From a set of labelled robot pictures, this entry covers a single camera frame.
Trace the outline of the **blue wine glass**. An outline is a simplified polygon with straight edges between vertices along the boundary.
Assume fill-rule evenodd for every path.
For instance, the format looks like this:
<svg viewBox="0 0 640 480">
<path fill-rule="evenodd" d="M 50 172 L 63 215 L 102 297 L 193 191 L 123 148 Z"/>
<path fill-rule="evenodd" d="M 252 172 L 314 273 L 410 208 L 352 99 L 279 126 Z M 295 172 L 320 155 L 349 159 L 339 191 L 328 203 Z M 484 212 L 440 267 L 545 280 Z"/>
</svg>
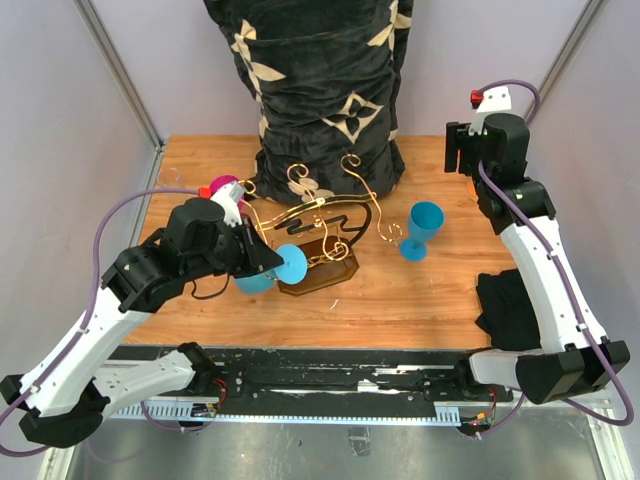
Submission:
<svg viewBox="0 0 640 480">
<path fill-rule="evenodd" d="M 302 249 L 293 244 L 284 244 L 276 253 L 284 260 L 282 265 L 266 273 L 235 279 L 236 287 L 246 295 L 257 295 L 270 290 L 277 282 L 286 285 L 302 282 L 308 271 L 307 257 Z"/>
<path fill-rule="evenodd" d="M 421 201 L 415 203 L 408 217 L 408 236 L 399 246 L 401 255 L 410 262 L 425 259 L 427 243 L 440 231 L 445 222 L 443 210 L 435 203 Z"/>
</svg>

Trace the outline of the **blue wine glass front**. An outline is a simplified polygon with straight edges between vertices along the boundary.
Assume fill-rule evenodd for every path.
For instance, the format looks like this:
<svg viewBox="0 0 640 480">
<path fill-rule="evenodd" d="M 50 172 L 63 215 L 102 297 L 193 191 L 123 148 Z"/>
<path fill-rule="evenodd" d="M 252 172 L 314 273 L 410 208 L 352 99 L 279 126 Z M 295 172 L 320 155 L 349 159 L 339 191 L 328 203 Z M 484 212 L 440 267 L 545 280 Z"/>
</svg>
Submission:
<svg viewBox="0 0 640 480">
<path fill-rule="evenodd" d="M 257 295 L 270 290 L 277 282 L 286 285 L 302 282 L 308 271 L 307 257 L 302 249 L 293 244 L 284 244 L 276 253 L 284 260 L 282 265 L 266 273 L 235 279 L 236 287 L 246 295 Z"/>
</svg>

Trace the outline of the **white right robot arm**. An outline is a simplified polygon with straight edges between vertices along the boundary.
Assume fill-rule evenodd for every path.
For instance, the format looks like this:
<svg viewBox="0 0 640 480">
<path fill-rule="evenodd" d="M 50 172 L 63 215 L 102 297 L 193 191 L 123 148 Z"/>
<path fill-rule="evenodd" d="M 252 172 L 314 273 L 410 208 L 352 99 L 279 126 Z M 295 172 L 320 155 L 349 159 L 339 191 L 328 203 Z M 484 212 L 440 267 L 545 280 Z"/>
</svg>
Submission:
<svg viewBox="0 0 640 480">
<path fill-rule="evenodd" d="M 630 360 L 592 313 L 567 262 L 556 210 L 544 185 L 526 175 L 530 131 L 511 113 L 480 125 L 446 125 L 447 172 L 472 178 L 478 206 L 511 253 L 533 307 L 540 344 L 525 351 L 469 354 L 453 375 L 455 392 L 474 400 L 489 384 L 517 389 L 535 404 L 603 389 Z"/>
</svg>

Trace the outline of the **magenta wine glass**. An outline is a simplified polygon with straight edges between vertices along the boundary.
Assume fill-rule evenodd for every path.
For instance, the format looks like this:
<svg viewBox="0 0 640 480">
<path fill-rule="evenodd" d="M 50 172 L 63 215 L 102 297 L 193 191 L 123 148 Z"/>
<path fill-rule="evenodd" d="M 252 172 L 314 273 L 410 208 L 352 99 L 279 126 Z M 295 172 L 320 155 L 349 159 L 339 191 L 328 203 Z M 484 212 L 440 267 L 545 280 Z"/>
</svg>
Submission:
<svg viewBox="0 0 640 480">
<path fill-rule="evenodd" d="M 210 188 L 211 200 L 221 205 L 226 212 L 231 212 L 232 208 L 238 213 L 241 212 L 241 202 L 246 190 L 236 176 L 221 175 L 211 182 Z"/>
</svg>

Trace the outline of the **orange wine glass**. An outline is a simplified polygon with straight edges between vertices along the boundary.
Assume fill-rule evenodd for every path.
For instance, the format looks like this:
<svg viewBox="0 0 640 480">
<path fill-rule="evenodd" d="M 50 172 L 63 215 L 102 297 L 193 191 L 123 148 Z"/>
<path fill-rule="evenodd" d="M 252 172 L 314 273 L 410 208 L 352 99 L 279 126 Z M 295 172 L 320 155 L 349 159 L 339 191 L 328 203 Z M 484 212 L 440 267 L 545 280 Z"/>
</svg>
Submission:
<svg viewBox="0 0 640 480">
<path fill-rule="evenodd" d="M 469 193 L 469 195 L 471 197 L 473 197 L 473 198 L 477 197 L 476 189 L 475 189 L 475 186 L 474 186 L 474 184 L 472 182 L 468 182 L 466 184 L 466 188 L 467 188 L 467 191 L 468 191 L 468 193 Z"/>
</svg>

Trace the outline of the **clear wine glass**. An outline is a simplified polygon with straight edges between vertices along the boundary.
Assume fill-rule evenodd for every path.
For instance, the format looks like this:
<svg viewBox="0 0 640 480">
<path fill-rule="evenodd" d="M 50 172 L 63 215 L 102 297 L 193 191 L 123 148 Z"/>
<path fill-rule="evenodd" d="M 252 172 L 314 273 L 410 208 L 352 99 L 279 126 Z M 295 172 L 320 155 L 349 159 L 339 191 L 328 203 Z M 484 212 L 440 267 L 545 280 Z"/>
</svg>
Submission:
<svg viewBox="0 0 640 480">
<path fill-rule="evenodd" d="M 175 168 L 162 169 L 157 176 L 157 185 L 160 188 L 183 188 L 184 180 L 180 172 Z"/>
</svg>

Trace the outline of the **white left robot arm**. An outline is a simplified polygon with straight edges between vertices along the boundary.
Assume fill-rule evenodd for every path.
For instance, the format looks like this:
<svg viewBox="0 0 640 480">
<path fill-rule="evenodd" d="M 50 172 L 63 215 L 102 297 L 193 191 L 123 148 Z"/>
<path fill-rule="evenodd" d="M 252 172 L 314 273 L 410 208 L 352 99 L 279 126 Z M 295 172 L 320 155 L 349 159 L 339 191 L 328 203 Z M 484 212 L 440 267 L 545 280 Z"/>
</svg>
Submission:
<svg viewBox="0 0 640 480">
<path fill-rule="evenodd" d="M 200 396 L 222 371 L 195 342 L 121 372 L 100 371 L 131 332 L 208 276 L 246 278 L 282 266 L 234 200 L 191 198 L 175 207 L 165 227 L 122 251 L 93 291 L 85 313 L 30 372 L 8 375 L 1 394 L 24 412 L 25 438 L 68 448 L 92 435 L 112 414 L 152 396 L 188 391 Z"/>
</svg>

